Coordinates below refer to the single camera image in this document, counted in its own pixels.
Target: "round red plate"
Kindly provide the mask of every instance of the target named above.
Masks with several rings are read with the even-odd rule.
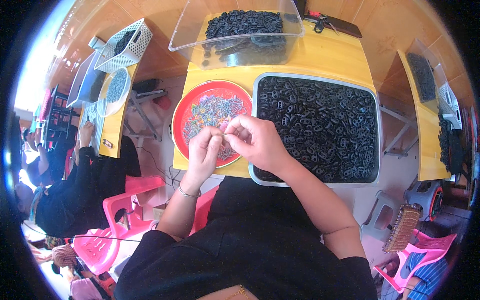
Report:
[[[197,85],[191,89],[185,97],[180,100],[173,113],[172,121],[172,137],[173,143],[180,150],[180,153],[188,159],[188,145],[185,141],[184,128],[185,124],[192,116],[192,105],[199,105],[200,98],[202,97],[217,96],[224,99],[233,98],[237,96],[243,102],[243,111],[241,113],[251,115],[252,114],[252,98],[250,95],[237,84],[224,81],[224,80],[212,80]],[[232,157],[223,160],[217,158],[216,167],[221,168],[227,166],[240,158],[240,154],[235,153]]]

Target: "yellow wooden table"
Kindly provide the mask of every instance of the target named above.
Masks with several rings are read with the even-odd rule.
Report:
[[[418,180],[435,180],[450,178],[451,174],[445,169],[440,161],[440,125],[438,125],[438,100],[426,103],[420,102],[419,93],[412,70],[407,62],[405,53],[398,50],[403,67],[407,73],[408,83],[412,90],[415,114],[417,116],[417,127],[419,131],[419,178]]]
[[[305,36],[299,38],[287,64],[202,71],[190,63],[183,96],[196,85],[215,79],[232,81],[252,95],[253,82],[265,72],[294,73],[337,79],[367,87],[376,94],[365,53],[357,38],[343,33],[337,35],[330,29],[325,29],[321,34],[317,34],[313,31],[313,23],[303,21],[303,24],[306,29]],[[188,160],[180,154],[177,147],[173,154],[173,167],[182,170],[188,168]],[[229,166],[217,168],[214,173],[250,177],[248,161],[243,157]]]
[[[135,75],[137,74],[137,69],[138,69],[138,63],[131,65],[130,67],[127,67],[128,74],[130,75],[132,81],[130,83],[130,88],[129,90],[132,89],[132,84],[133,80],[135,78]],[[125,100],[125,103],[123,103],[123,106],[114,113],[111,116],[105,117],[104,123],[103,123],[103,130],[102,130],[102,137],[101,141],[103,139],[106,139],[107,141],[111,142],[113,144],[113,148],[108,148],[104,144],[100,144],[100,149],[98,151],[99,154],[109,156],[109,157],[114,157],[114,158],[119,158],[120,157],[120,142],[121,142],[121,136],[123,133],[123,121],[125,120],[125,112],[127,110],[128,106],[128,97]],[[84,115],[84,108],[85,105],[82,105],[82,113],[80,114],[80,120],[82,119]]]

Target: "hand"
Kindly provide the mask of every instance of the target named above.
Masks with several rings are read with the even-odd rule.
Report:
[[[185,193],[195,195],[205,180],[212,176],[223,141],[222,134],[217,127],[205,126],[190,140],[188,171],[181,181],[181,188]]]
[[[258,168],[277,175],[295,160],[283,146],[275,125],[256,117],[239,115],[225,129],[225,140]]]
[[[35,132],[31,132],[26,136],[27,143],[32,145],[35,142]]]
[[[90,121],[87,121],[85,125],[80,128],[80,148],[88,147],[90,145],[93,129],[93,123]]]

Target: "phone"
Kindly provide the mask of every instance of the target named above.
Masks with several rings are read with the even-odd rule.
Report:
[[[327,21],[332,23],[332,25],[335,26],[339,32],[343,32],[357,38],[362,38],[360,29],[355,24],[331,16],[327,16]],[[326,28],[333,29],[328,23],[324,23],[324,25]]]

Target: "silver bangle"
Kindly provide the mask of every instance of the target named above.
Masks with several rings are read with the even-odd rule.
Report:
[[[200,196],[202,195],[202,191],[201,191],[201,190],[198,190],[198,195],[196,195],[196,196],[188,195],[187,193],[185,193],[185,192],[181,189],[180,183],[179,183],[179,192],[180,192],[182,195],[184,195],[185,197],[190,197],[190,198],[198,198],[198,197],[200,197]]]

